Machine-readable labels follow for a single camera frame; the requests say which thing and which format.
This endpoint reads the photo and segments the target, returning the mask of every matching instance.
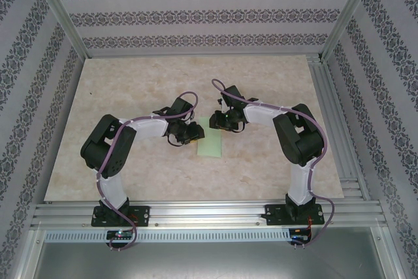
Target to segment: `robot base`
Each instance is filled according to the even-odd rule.
[[[312,225],[325,223],[322,206],[315,204],[315,198],[305,205],[297,206],[286,195],[286,204],[269,204],[265,210],[266,214],[261,217],[266,219],[267,225],[307,225],[309,218]]]
[[[92,227],[130,227],[129,222],[119,217],[113,210],[108,208],[102,201],[100,206],[93,210],[91,219]],[[125,202],[119,211],[134,222],[137,227],[147,227],[150,220],[149,206],[129,206],[129,200]]]

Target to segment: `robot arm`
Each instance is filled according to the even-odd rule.
[[[244,98],[236,86],[226,88],[225,91]],[[249,101],[261,104],[257,99],[249,99]],[[286,211],[293,221],[297,221],[298,217],[311,210],[315,204],[315,198],[308,190],[308,180],[310,168],[321,155],[324,147],[319,130],[312,122],[297,114],[247,104],[225,94],[222,94],[222,99],[218,103],[222,106],[222,111],[215,111],[210,118],[210,127],[213,129],[237,133],[240,128],[244,130],[247,123],[259,123],[275,128],[283,153],[292,163],[291,185],[286,195]],[[299,104],[292,109],[313,118],[306,105]]]
[[[152,116],[174,116],[187,112],[191,108],[191,104],[178,97],[171,107],[165,107],[155,111]],[[125,216],[128,215],[129,199],[123,190],[120,171],[125,165],[134,139],[138,141],[151,137],[167,136],[167,140],[171,145],[182,146],[189,144],[192,140],[204,137],[203,128],[197,125],[196,122],[192,122],[193,117],[194,114],[192,111],[184,118],[137,120],[132,121],[122,129],[112,155],[101,173],[99,180],[100,189],[105,199],[114,208]],[[101,118],[80,152],[89,168],[95,171],[100,169],[110,149],[108,142],[115,137],[118,129],[126,121],[128,120],[119,120],[109,114]],[[171,143],[170,136],[175,137],[178,144]],[[110,225],[121,225],[125,223],[123,218],[108,206],[107,202],[101,199],[99,203],[99,210],[95,208],[95,215],[100,216],[99,221],[108,222]]]

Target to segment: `green foam pad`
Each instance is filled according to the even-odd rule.
[[[221,130],[209,128],[209,117],[200,117],[199,125],[204,130],[204,139],[197,141],[197,155],[222,157]]]

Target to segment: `marble tabletop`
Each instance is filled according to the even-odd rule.
[[[88,59],[77,87],[45,201],[98,201],[95,173],[80,149],[105,114],[148,115],[171,106],[183,91],[199,94],[196,117],[219,110],[218,78],[236,85],[245,98],[293,107],[306,104],[324,126],[304,56],[175,56]],[[185,97],[193,102],[193,97]],[[274,129],[248,124],[241,134],[222,131],[222,158],[197,155],[197,143],[180,148],[166,138],[134,142],[122,170],[133,201],[283,199],[290,185],[290,162]],[[318,164],[313,190],[343,197],[329,150]]]

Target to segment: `enclosure wall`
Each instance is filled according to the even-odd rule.
[[[82,68],[45,0],[0,0],[0,278],[43,201]]]
[[[318,53],[347,0],[62,0],[97,56]]]
[[[329,69],[368,189],[418,277],[417,0],[361,0]]]

